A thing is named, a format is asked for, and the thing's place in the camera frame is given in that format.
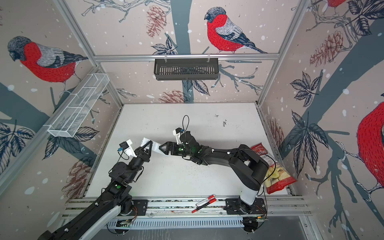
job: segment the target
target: wire basket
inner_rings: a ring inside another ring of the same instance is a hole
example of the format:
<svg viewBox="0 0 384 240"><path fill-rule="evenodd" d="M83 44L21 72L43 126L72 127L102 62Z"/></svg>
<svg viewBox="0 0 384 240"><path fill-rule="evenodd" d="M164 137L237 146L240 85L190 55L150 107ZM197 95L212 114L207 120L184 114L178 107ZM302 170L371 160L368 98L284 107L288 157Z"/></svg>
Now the wire basket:
<svg viewBox="0 0 384 240"><path fill-rule="evenodd" d="M154 74L157 80L216 80L217 58L155 59Z"/></svg>
<svg viewBox="0 0 384 240"><path fill-rule="evenodd" d="M48 129L54 137L73 137L109 83L107 74L94 73Z"/></svg>

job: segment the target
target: white mesh basket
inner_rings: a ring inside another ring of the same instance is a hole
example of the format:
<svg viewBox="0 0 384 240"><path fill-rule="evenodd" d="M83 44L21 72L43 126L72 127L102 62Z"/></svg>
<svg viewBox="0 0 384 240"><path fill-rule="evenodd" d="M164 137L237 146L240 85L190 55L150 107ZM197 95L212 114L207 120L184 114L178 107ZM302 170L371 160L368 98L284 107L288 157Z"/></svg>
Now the white mesh basket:
<svg viewBox="0 0 384 240"><path fill-rule="evenodd" d="M107 74L94 73L48 129L54 137L73 137L109 83Z"/></svg>

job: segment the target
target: white snow spot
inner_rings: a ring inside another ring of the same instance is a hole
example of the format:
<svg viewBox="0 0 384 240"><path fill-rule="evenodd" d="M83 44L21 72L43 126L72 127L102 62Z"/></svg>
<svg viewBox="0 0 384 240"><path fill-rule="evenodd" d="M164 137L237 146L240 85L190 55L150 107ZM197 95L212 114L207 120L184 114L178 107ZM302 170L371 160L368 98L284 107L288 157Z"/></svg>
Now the white snow spot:
<svg viewBox="0 0 384 240"><path fill-rule="evenodd" d="M47 227L51 226L55 221L56 219L59 217L59 214L60 212L57 212L52 218L51 220L49 220L48 224L47 224Z"/></svg>
<svg viewBox="0 0 384 240"><path fill-rule="evenodd" d="M322 8L322 12L325 12L325 10L327 10L327 7L328 7L328 3L325 3L324 7Z"/></svg>
<svg viewBox="0 0 384 240"><path fill-rule="evenodd" d="M30 194L33 193L34 190L35 190L35 187L30 187L30 188L28 188L27 190L24 191L24 194L30 195Z"/></svg>
<svg viewBox="0 0 384 240"><path fill-rule="evenodd" d="M343 223L341 224L341 227L346 230L346 231L349 231L349 227L347 227L346 225L344 225Z"/></svg>

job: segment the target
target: wallpaper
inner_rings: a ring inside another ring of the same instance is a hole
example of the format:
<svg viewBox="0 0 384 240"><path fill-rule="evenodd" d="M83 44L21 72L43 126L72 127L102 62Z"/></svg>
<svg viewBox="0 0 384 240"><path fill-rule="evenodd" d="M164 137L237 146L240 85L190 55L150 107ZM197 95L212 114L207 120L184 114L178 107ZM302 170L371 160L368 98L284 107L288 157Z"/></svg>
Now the wallpaper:
<svg viewBox="0 0 384 240"><path fill-rule="evenodd" d="M67 1L97 55L153 54L168 37L167 54L277 53L297 2Z"/></svg>
<svg viewBox="0 0 384 240"><path fill-rule="evenodd" d="M384 236L384 5L312 1L262 110L324 239Z"/></svg>
<svg viewBox="0 0 384 240"><path fill-rule="evenodd" d="M158 81L153 62L102 63L124 103L256 101L273 61L219 61L217 80Z"/></svg>
<svg viewBox="0 0 384 240"><path fill-rule="evenodd" d="M52 1L1 2L0 33L2 177L92 65ZM105 90L73 138L42 142L0 196L0 239L56 229L66 201L81 197L118 111Z"/></svg>

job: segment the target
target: gray floor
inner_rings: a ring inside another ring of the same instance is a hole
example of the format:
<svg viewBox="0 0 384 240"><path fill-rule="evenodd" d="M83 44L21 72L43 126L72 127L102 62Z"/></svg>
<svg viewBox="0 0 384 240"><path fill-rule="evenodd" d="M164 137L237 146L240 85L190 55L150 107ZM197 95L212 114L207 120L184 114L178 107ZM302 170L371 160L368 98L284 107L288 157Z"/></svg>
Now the gray floor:
<svg viewBox="0 0 384 240"><path fill-rule="evenodd" d="M160 230L131 230L116 236L101 230L92 240L253 240L292 239L305 240L299 217L269 217L255 234L247 234L242 228L184 228Z"/></svg>

